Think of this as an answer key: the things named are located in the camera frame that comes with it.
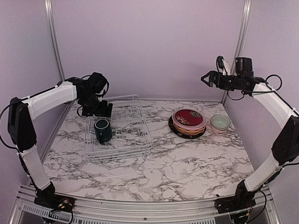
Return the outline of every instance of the cup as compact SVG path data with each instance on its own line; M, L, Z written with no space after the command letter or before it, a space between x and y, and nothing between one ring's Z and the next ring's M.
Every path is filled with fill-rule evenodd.
M112 138L112 130L110 122L106 119L97 120L94 123L94 130L97 140L100 144L109 141Z

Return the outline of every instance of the white marble tabletop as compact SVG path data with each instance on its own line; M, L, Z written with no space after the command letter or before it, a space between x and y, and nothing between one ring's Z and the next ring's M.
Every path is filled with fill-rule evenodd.
M203 136L186 140L172 133L168 119L179 108L194 108L208 120L227 115L220 103L142 101L154 139L143 157L92 163L83 151L85 119L68 113L44 162L56 192L118 201L181 201L231 195L253 173L252 165L231 124L215 134L207 124Z

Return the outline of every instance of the plate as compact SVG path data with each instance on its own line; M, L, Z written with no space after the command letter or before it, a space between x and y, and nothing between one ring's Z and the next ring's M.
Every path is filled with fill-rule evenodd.
M182 134L181 132L179 132L175 126L173 125L173 119L172 119L172 116L169 118L168 120L168 125L169 125L169 128L172 130L172 132L174 132L175 134L177 134L178 136L184 138L184 139L196 139L200 136L202 136L205 132L206 132L206 128L205 130L200 133L200 134L197 134L197 135L186 135L186 134Z
M173 125L175 126L175 128L179 131L179 132L183 132L183 133L186 133L186 134L191 134L191 135L194 135L194 134L199 134L201 132L203 132L205 130L206 127L203 127L202 129L199 129L197 131L187 131L183 128L179 128L175 123L173 123Z
M186 131L198 131L206 126L206 117L194 109L179 109L173 113L172 120Z

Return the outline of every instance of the white wire rack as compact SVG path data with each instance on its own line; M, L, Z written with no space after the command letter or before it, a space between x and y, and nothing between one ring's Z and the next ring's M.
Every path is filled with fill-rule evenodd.
M84 152L92 162L111 161L146 155L153 139L146 123L138 95L106 98L113 103L110 121L112 139L100 144L94 123L101 117L86 119Z

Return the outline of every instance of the purple wall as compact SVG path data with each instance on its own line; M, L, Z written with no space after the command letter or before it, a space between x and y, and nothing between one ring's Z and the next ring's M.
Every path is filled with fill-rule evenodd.
M279 91L291 105L299 108L299 1L253 1L249 29L242 56L251 57L255 76L279 74ZM274 118L252 98L229 100L226 109L233 120L250 160L257 168L271 152L280 133ZM299 220L299 167L289 167L270 185L282 224Z
M11 98L24 97L59 81L48 31L44 1L0 1L0 108ZM63 107L43 114L34 121L39 153L43 151ZM1 120L1 135L7 134L7 113ZM0 143L0 223L5 224L20 184L28 183L16 152Z
M235 53L244 1L54 0L67 77L102 72L108 94L221 101L200 77Z

